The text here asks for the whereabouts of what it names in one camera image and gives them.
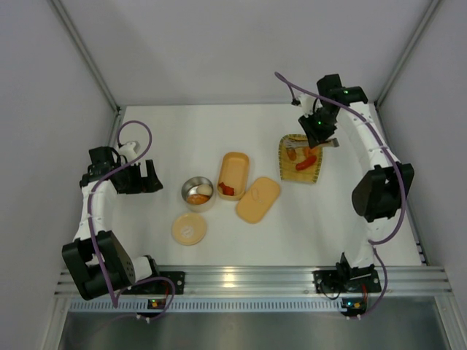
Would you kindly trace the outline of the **right aluminium frame post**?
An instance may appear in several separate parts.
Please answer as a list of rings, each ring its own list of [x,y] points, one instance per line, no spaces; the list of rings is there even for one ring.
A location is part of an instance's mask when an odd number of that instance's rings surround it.
[[[433,22],[437,13],[441,9],[444,1],[442,0],[431,0],[428,1],[427,6],[422,11],[422,14],[417,19],[414,28],[409,34],[402,50],[400,51],[393,67],[390,70],[389,75],[385,79],[382,88],[377,94],[377,98],[374,101],[376,110],[378,110],[386,101],[391,90],[394,88],[398,81],[398,78],[403,73],[405,67],[409,63],[409,60],[413,56],[417,46],[422,41],[422,38],[426,34],[429,26]]]

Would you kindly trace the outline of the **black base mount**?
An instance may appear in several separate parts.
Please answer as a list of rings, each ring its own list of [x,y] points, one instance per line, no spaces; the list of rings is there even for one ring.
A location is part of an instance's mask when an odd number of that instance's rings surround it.
[[[319,294],[331,293],[367,293],[382,291],[382,285],[376,271],[357,272],[355,275],[341,276],[337,270],[319,270],[313,273],[314,283]]]
[[[131,288],[135,295],[183,295],[185,291],[185,272],[162,271],[159,276],[138,281]]]

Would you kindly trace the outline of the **red chicken wing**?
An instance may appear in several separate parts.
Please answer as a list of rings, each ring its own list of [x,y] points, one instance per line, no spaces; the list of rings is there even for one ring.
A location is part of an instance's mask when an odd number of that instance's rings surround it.
[[[227,196],[235,196],[235,189],[226,185],[224,182],[219,183],[218,187],[221,189],[222,194]]]

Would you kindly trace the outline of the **tan oblong lunch box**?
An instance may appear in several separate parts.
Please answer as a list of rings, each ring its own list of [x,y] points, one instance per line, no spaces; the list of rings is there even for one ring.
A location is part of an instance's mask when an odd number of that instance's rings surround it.
[[[217,181],[217,191],[222,199],[239,201],[245,193],[250,170],[250,159],[242,152],[228,152],[224,155]],[[235,189],[235,196],[222,194],[218,184],[224,182]]]

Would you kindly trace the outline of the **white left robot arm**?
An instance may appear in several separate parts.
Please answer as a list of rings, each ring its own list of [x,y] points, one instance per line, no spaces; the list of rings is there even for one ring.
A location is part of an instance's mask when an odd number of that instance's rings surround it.
[[[132,258],[111,229],[118,195],[155,193],[163,185],[153,162],[141,173],[139,143],[97,147],[89,152],[91,164],[80,180],[82,213],[73,240],[62,247],[62,258],[84,300],[132,287],[159,274],[149,255]]]

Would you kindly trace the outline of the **white egg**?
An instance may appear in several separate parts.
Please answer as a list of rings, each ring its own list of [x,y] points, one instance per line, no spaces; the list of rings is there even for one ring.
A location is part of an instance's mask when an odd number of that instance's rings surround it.
[[[199,194],[199,195],[205,195],[207,197],[211,197],[212,192],[213,192],[213,189],[209,184],[200,184],[196,188],[196,193]]]

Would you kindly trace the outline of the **round tan bowl lid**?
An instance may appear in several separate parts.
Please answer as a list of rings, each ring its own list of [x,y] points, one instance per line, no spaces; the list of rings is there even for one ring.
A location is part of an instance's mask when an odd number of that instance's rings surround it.
[[[199,243],[207,233],[205,219],[196,213],[186,213],[176,218],[171,227],[173,239],[182,245]]]

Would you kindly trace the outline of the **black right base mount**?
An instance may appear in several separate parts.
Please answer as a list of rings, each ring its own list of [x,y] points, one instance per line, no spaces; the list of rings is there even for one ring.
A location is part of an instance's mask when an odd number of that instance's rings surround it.
[[[337,270],[319,270],[313,273],[314,283],[319,294],[331,293],[367,293],[382,291],[382,285],[376,271],[357,272],[355,275],[341,276]]]

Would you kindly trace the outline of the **brown roasted potato piece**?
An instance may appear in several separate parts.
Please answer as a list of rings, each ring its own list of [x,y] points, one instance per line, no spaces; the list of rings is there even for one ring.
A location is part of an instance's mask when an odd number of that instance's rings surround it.
[[[297,154],[296,154],[296,150],[293,149],[293,148],[287,148],[286,149],[286,153],[287,153],[287,156],[289,158],[289,160],[291,161],[295,161],[296,158],[297,158]]]

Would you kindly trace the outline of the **tan oblong box lid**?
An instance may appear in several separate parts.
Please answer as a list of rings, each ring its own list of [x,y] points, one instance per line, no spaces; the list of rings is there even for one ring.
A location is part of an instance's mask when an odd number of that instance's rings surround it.
[[[259,223],[280,193],[281,187],[273,179],[258,177],[236,205],[236,213],[247,223]]]

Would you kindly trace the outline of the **red sausage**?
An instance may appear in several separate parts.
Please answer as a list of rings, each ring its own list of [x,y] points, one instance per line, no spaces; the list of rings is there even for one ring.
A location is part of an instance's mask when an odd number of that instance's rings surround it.
[[[317,156],[311,155],[307,159],[303,160],[302,162],[296,164],[297,171],[304,171],[310,167],[312,167],[317,162]]]

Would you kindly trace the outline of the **woven bamboo tray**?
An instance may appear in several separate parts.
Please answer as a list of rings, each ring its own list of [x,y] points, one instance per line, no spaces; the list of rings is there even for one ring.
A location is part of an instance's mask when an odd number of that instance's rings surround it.
[[[320,169],[321,169],[321,165],[323,162],[323,150],[321,148],[318,148],[319,151],[315,155],[317,156],[317,162],[312,167],[304,171],[297,171],[296,164],[307,159],[307,157],[305,157],[303,154],[304,148],[298,148],[298,149],[295,149],[296,154],[297,154],[296,160],[295,161],[289,160],[287,153],[286,153],[285,144],[284,144],[284,140],[286,138],[307,140],[305,135],[301,135],[301,134],[288,134],[281,138],[279,142],[279,148],[278,148],[279,172],[280,172],[281,180],[315,184],[320,175]]]

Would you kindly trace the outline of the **orange fried dumpling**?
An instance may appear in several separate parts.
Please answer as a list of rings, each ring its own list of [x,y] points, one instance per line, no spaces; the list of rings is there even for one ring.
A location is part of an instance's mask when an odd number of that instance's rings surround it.
[[[317,147],[315,148],[310,148],[310,147],[304,147],[303,149],[303,154],[306,158],[311,157],[312,155],[316,155],[318,153],[319,149]]]

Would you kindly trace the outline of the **metal tongs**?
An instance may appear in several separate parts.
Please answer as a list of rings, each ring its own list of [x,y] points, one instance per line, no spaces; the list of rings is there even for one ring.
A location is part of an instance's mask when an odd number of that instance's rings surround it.
[[[286,138],[284,140],[285,148],[286,149],[298,149],[298,148],[324,148],[324,147],[339,147],[339,141],[334,138],[334,139],[329,139],[321,144],[318,144],[316,146],[309,146],[309,142],[307,140],[298,140],[298,139],[292,139],[292,138]]]

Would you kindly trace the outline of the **sesame bread bun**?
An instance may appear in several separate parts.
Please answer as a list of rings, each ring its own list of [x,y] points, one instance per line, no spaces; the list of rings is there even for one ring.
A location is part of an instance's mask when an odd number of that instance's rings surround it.
[[[201,204],[206,203],[209,199],[210,199],[210,197],[207,197],[205,195],[194,194],[194,195],[189,195],[186,198],[186,201],[187,201],[187,203],[189,203],[191,205],[197,206],[197,205],[201,205]]]

